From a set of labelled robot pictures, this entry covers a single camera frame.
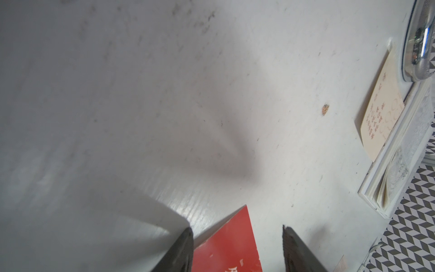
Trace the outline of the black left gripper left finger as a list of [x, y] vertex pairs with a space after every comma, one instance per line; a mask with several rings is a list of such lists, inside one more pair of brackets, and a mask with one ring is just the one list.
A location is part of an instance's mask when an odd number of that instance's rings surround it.
[[188, 227], [151, 272], [191, 272], [193, 255], [194, 236], [192, 229]]

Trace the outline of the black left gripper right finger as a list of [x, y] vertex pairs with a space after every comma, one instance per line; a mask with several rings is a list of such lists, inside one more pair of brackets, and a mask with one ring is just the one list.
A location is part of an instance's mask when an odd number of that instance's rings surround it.
[[283, 226], [283, 256], [287, 272], [327, 272], [294, 229]]

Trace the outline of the beige calendar card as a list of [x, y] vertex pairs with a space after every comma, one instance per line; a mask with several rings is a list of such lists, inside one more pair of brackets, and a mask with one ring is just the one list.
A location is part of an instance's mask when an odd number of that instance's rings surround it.
[[360, 127], [362, 145], [374, 162], [404, 110], [395, 55], [388, 53]]

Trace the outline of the pale pink card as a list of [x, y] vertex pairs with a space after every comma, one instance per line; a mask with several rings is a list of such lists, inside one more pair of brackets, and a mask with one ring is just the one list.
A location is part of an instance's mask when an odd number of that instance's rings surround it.
[[333, 272], [346, 272], [347, 268], [346, 257], [343, 255]]

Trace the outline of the red square card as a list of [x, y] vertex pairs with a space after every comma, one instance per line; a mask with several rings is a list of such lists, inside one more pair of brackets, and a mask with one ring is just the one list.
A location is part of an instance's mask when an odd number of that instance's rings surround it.
[[194, 250], [191, 270], [192, 272], [262, 271], [246, 205]]

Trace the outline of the white photo album bicycle cover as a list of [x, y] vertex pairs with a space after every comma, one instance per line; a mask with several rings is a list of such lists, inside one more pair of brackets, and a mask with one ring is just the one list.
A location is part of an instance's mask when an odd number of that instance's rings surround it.
[[358, 191], [358, 195], [385, 219], [397, 208], [404, 187], [421, 163], [432, 135], [433, 80], [434, 77], [430, 77], [412, 85], [399, 120]]

